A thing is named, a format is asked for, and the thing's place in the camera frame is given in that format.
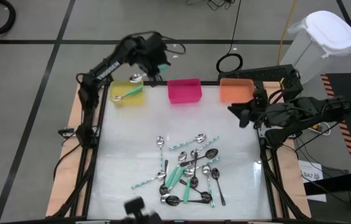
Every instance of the white table surface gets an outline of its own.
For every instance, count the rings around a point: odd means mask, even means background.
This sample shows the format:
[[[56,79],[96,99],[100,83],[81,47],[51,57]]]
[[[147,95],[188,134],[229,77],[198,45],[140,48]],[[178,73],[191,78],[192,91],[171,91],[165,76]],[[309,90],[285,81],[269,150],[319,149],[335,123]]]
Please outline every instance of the white table surface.
[[[119,220],[126,216],[123,204],[137,196],[144,199],[148,212],[156,211],[163,220],[258,220],[271,219],[268,193],[259,158],[256,131],[250,123],[239,128],[239,120],[227,105],[219,100],[219,86],[202,86],[203,97],[198,103],[171,105],[166,86],[144,87],[143,106],[116,107],[108,101],[105,108],[100,146],[91,191],[88,219]],[[220,171],[220,186],[227,202],[220,201],[217,183],[211,179],[215,208],[210,205],[188,203],[172,207],[160,202],[159,186],[155,180],[131,190],[131,186],[154,177],[160,170],[160,151],[156,138],[163,136],[164,159],[169,160],[171,173],[181,151],[188,152],[202,144],[170,151],[169,146],[193,139],[205,133],[208,142],[220,139],[207,149],[217,148],[221,160],[211,168]],[[198,165],[207,161],[201,159]],[[202,170],[197,171],[200,191],[208,191]],[[185,186],[178,183],[171,194],[181,200]],[[200,195],[190,191],[190,200]]]

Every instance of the white lid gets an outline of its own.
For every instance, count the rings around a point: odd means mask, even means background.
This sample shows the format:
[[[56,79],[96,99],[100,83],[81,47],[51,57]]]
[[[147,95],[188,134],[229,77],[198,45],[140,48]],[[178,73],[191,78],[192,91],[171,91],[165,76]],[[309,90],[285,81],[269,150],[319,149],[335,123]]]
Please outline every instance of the white lid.
[[[304,26],[307,33],[328,53],[337,54],[351,48],[351,27],[328,11],[309,14]]]

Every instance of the spoon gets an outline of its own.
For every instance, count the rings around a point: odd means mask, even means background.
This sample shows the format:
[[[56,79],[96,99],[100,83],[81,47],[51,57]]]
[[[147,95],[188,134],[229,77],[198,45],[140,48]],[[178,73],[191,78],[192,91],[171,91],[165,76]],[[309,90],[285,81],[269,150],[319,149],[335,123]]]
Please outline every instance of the spoon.
[[[169,166],[169,161],[165,160],[164,161],[164,173],[165,173],[165,176],[163,178],[163,184],[159,187],[159,193],[161,195],[165,195],[169,191],[169,189],[166,187],[166,176],[167,176],[167,167],[168,166]]]
[[[194,161],[194,164],[195,164],[195,167],[194,167],[194,176],[191,178],[190,180],[190,187],[192,187],[193,189],[195,189],[198,184],[199,184],[199,180],[198,178],[196,177],[196,162],[198,160],[198,153],[195,152],[195,161]]]
[[[212,173],[210,166],[209,166],[209,165],[203,166],[202,172],[203,172],[203,174],[205,174],[206,177],[207,177],[208,193],[209,193],[211,196],[213,196],[213,194],[212,194],[212,188],[211,188],[211,186],[210,186],[210,174]],[[212,208],[215,207],[215,205],[214,205],[214,199],[210,202],[210,206],[211,206]]]
[[[171,206],[177,206],[180,204],[182,200],[180,200],[177,196],[171,195],[166,198],[166,203]],[[209,201],[206,200],[189,200],[188,202],[196,202],[196,203],[210,203]]]
[[[217,181],[218,190],[220,191],[221,203],[225,205],[225,199],[223,194],[221,193],[220,184],[218,183],[218,178],[220,178],[220,171],[217,168],[214,168],[212,170],[212,177]]]
[[[187,182],[184,181],[183,179],[180,179],[180,183],[182,183],[184,185],[187,185]],[[197,189],[193,189],[193,190],[195,190],[196,192],[200,193],[200,196],[201,196],[202,200],[208,200],[208,201],[212,201],[213,200],[212,196],[208,192],[200,192]]]
[[[131,83],[138,83],[138,82],[140,82],[145,76],[146,76],[146,73],[144,73],[144,74],[142,74],[142,75],[136,73],[136,74],[134,74],[134,75],[131,75],[129,80],[130,80]]]
[[[163,172],[163,151],[162,151],[162,147],[164,145],[164,138],[162,136],[157,137],[156,144],[161,149],[161,172]]]
[[[129,91],[128,93],[124,94],[123,96],[114,96],[112,97],[112,100],[117,102],[117,101],[121,101],[124,97],[138,93],[139,91],[141,91],[143,89],[143,85],[139,85],[137,86],[137,88]]]
[[[158,172],[157,174],[156,174],[156,176],[155,177],[153,177],[153,178],[151,178],[151,179],[149,179],[149,180],[145,180],[144,182],[141,182],[141,183],[139,183],[139,184],[134,184],[133,186],[131,186],[131,189],[132,190],[134,190],[134,189],[136,189],[137,187],[140,187],[140,186],[142,186],[142,185],[144,185],[144,184],[147,184],[147,183],[149,183],[149,182],[151,182],[151,181],[153,181],[153,180],[162,180],[164,177],[166,176],[166,173],[165,172]]]
[[[173,172],[171,172],[169,179],[167,180],[166,183],[166,187],[170,187],[171,182],[174,179],[174,176],[177,173],[178,167],[180,166],[180,163],[184,162],[187,159],[187,153],[185,151],[182,151],[179,155],[178,155],[178,164],[177,166],[174,168]]]
[[[193,176],[194,173],[195,173],[195,167],[191,165],[189,165],[184,171],[184,175],[188,177],[187,187],[185,188],[185,192],[184,192],[184,203],[188,203],[190,178]]]
[[[220,136],[217,136],[215,138],[213,138],[212,140],[210,140],[208,143],[206,143],[206,145],[202,146],[200,149],[194,149],[190,152],[191,156],[194,156],[195,152],[198,153],[198,155],[200,154],[201,150],[204,149],[205,147],[211,145],[213,142],[217,141],[220,138]]]
[[[204,156],[201,156],[201,157],[199,157],[198,159],[202,159],[202,158],[204,158],[204,157],[206,157],[207,159],[213,159],[214,157],[217,156],[217,154],[218,154],[218,149],[209,149],[209,150],[205,153]],[[180,164],[180,166],[182,166],[182,167],[183,167],[183,166],[186,166],[186,165],[188,165],[190,162],[192,162],[192,161],[183,162],[183,163]]]
[[[170,150],[174,150],[174,149],[178,149],[182,146],[186,146],[190,143],[193,143],[193,142],[197,142],[197,143],[201,143],[203,142],[204,140],[206,139],[206,135],[205,134],[198,134],[195,136],[195,139],[194,140],[191,140],[191,141],[187,141],[187,142],[184,142],[184,143],[181,143],[181,144],[178,144],[178,145],[175,145],[175,146],[170,146]]]

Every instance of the orange bin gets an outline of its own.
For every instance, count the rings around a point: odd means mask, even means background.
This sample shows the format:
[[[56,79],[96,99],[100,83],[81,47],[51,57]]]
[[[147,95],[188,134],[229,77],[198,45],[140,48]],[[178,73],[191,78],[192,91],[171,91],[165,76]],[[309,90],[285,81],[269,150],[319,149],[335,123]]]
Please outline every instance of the orange bin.
[[[222,78],[220,80],[220,101],[222,103],[246,103],[253,99],[254,90],[252,80]]]

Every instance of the gray floor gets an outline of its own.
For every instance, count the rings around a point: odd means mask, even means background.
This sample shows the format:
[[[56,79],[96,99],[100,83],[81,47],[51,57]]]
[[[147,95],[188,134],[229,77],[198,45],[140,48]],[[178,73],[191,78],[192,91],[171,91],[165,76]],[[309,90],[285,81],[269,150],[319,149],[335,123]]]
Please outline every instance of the gray floor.
[[[49,44],[0,44],[0,194],[26,126],[37,90],[52,54],[55,39],[71,0],[10,0],[17,9],[15,26],[0,40],[52,40]],[[279,40],[293,0],[242,0],[235,38]],[[351,18],[351,0],[343,0]],[[183,0],[76,0],[63,40],[118,40],[126,34],[158,30],[178,39],[230,39],[237,4],[228,11],[211,11],[205,3],[186,6]],[[300,0],[293,22],[310,12],[328,10],[342,17],[336,0]],[[0,6],[0,18],[7,15]],[[74,76],[95,66],[114,45],[62,44],[50,71],[37,116],[9,194],[1,222],[44,218],[52,187],[52,171],[59,158],[61,138],[75,95]],[[229,45],[187,44],[187,55],[170,58],[165,79],[199,77],[215,80],[215,62]],[[235,45],[243,68],[276,64],[277,45]],[[223,68],[235,68],[229,60]],[[132,74],[138,70],[121,68]],[[351,55],[332,64],[327,73],[351,72]],[[303,95],[325,98],[319,77],[304,86]],[[305,134],[303,141],[312,137]],[[307,145],[325,166],[351,170],[351,160],[335,128]]]

